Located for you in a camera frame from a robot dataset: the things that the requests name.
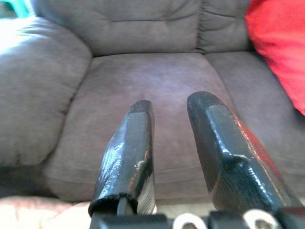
couch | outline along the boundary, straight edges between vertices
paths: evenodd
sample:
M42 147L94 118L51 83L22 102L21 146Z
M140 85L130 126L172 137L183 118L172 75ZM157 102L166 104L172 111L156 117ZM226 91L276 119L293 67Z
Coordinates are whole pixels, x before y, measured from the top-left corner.
M186 111L209 91L305 194L305 118L247 37L248 0L31 0L0 45L0 197L92 197L137 100L155 113L157 200L208 198Z

couch cushion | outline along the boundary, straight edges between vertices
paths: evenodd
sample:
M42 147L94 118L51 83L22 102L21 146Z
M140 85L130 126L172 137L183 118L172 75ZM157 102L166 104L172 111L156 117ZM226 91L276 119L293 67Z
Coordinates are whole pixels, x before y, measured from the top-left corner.
M0 43L0 166L35 165L55 148L91 53L45 19L9 25Z
M187 97L208 90L230 104L206 59L192 54L124 54L95 58L67 116L44 175L66 200L90 200L103 151L129 106L152 101L156 196L207 197L186 110Z
M287 182L305 196L305 117L258 54L205 56L225 83L238 115L279 166Z
M75 32L95 56L191 52L200 0L31 0L38 16Z
M252 49L244 22L249 0L202 0L198 49L201 53Z

couch armrest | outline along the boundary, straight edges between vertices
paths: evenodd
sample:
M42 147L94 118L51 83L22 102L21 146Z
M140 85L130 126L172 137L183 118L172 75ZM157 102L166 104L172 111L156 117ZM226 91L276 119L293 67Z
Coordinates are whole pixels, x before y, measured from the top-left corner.
M46 19L1 27L0 166L35 165L55 148L91 59L79 38Z

backrest cushion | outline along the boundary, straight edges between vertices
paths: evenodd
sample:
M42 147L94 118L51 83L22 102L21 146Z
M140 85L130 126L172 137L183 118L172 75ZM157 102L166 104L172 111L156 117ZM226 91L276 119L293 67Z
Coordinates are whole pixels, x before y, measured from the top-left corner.
M31 0L37 16L77 34L94 56L191 52L200 0Z
M249 0L202 0L198 50L207 52L252 49L244 22Z

red pillow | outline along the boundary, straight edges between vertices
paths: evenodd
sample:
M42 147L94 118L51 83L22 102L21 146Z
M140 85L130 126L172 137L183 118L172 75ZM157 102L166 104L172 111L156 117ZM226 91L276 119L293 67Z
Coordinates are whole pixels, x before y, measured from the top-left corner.
M245 20L255 49L305 115L305 0L252 0Z

